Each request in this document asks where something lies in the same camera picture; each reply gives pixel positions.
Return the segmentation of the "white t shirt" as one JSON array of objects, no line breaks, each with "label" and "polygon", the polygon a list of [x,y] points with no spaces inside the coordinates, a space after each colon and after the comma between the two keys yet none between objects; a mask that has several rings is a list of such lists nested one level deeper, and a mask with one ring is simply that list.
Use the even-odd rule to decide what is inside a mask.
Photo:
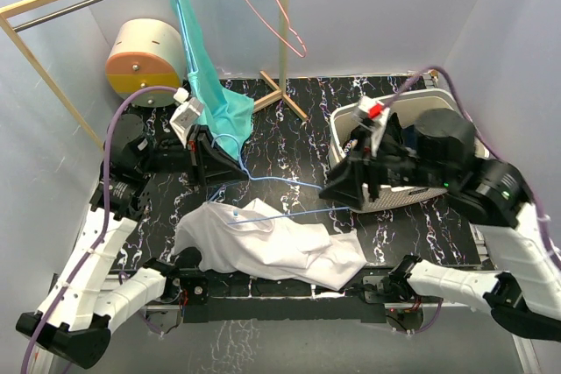
[{"label": "white t shirt", "polygon": [[332,235],[321,223],[295,222],[260,199],[243,208],[205,202],[184,215],[173,254],[190,247],[200,252],[204,272],[296,279],[334,291],[366,265],[356,234]]}]

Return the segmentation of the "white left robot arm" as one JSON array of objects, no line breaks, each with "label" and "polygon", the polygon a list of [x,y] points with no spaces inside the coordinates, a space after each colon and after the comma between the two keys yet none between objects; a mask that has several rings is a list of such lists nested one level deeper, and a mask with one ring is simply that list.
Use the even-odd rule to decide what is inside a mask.
[{"label": "white left robot arm", "polygon": [[113,291],[101,293],[151,200],[151,178],[185,173],[189,185],[200,187],[247,178],[204,125],[191,126],[183,144],[170,136],[155,139],[140,116],[124,114],[111,122],[105,144],[110,152],[75,248],[46,299],[37,310],[21,314],[16,325],[42,349],[83,369],[101,359],[112,334],[143,306],[156,299],[170,303],[180,295],[178,269],[157,258]]}]

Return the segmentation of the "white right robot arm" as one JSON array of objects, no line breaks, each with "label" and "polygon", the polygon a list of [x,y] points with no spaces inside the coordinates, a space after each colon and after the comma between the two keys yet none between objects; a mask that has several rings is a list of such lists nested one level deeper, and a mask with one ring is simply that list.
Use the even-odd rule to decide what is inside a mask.
[{"label": "white right robot arm", "polygon": [[520,171],[476,154],[472,122],[452,109],[425,110],[413,148],[393,116],[368,114],[357,143],[330,170],[320,197],[349,208],[380,198],[383,186],[441,187],[449,206],[484,237],[494,272],[466,272],[406,256],[384,278],[385,293],[457,302],[489,314],[522,338],[560,338],[560,256],[542,238],[546,221]]}]

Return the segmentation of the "teal t shirt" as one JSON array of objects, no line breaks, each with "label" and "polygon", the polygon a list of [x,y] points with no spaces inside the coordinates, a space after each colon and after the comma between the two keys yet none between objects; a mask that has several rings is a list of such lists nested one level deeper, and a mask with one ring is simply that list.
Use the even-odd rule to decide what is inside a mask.
[{"label": "teal t shirt", "polygon": [[221,83],[217,71],[206,51],[202,28],[198,23],[190,0],[181,0],[188,28],[188,36],[198,70],[188,74],[191,92],[204,104],[197,119],[208,126],[217,143],[233,159],[239,159],[240,148],[252,133],[254,100],[238,94]]}]

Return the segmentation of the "blue hanger under teal shirt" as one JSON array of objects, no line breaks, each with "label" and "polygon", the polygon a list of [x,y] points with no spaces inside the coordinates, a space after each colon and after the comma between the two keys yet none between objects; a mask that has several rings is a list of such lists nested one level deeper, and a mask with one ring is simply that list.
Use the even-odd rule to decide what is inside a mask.
[{"label": "blue hanger under teal shirt", "polygon": [[176,16],[179,21],[181,40],[186,56],[187,72],[188,74],[194,73],[198,70],[196,61],[192,52],[191,43],[188,36],[188,28],[185,20],[184,12],[181,5],[181,0],[174,0],[174,7]]}]

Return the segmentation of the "cream plastic laundry basket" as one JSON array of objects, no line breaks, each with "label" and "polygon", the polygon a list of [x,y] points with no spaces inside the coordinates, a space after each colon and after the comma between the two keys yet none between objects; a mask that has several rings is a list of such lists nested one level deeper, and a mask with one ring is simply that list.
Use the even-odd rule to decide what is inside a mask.
[{"label": "cream plastic laundry basket", "polygon": [[336,109],[320,198],[369,213],[457,193],[489,155],[452,95],[410,91]]}]

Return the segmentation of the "cream round drawer cabinet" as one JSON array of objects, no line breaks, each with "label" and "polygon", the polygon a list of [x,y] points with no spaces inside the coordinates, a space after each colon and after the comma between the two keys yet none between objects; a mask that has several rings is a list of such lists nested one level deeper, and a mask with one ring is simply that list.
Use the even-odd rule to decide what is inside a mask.
[{"label": "cream round drawer cabinet", "polygon": [[171,25],[152,18],[125,22],[105,64],[109,84],[124,99],[147,87],[177,89],[186,72],[181,35]]}]

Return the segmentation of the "wooden clothes rack frame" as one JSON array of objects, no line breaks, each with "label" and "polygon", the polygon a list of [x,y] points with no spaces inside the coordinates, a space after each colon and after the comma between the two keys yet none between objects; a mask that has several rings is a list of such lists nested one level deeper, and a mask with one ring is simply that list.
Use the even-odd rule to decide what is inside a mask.
[{"label": "wooden clothes rack frame", "polygon": [[[7,125],[23,115],[31,116],[25,125],[48,118],[42,125],[44,132],[59,129],[64,119],[72,123],[63,130],[64,135],[80,131],[83,143],[95,150],[103,148],[105,132],[103,119],[112,113],[107,88],[101,85],[103,53],[109,50],[109,41],[90,10],[93,0],[69,8],[77,13],[65,25],[58,25],[59,14],[37,19],[20,30],[10,23],[10,18],[30,13],[61,0],[1,0],[1,107],[7,116],[1,123]],[[278,41],[298,57],[306,56],[308,49],[301,34],[288,15],[288,0],[273,0],[279,14],[278,27],[269,22],[251,0],[243,0],[251,14],[268,28]],[[168,0],[131,0],[117,8],[112,17],[120,17],[127,10],[143,15],[153,14],[159,6],[168,6]]]}]

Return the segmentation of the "aluminium base frame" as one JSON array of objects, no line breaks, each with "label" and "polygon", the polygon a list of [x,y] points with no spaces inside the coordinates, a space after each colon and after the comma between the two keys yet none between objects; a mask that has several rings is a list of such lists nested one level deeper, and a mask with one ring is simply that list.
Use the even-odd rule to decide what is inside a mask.
[{"label": "aluminium base frame", "polygon": [[77,332],[39,344],[75,371],[99,373],[538,373],[534,343],[459,303],[399,300],[367,268],[339,291],[297,280],[195,268],[156,271],[118,328],[95,311]]}]

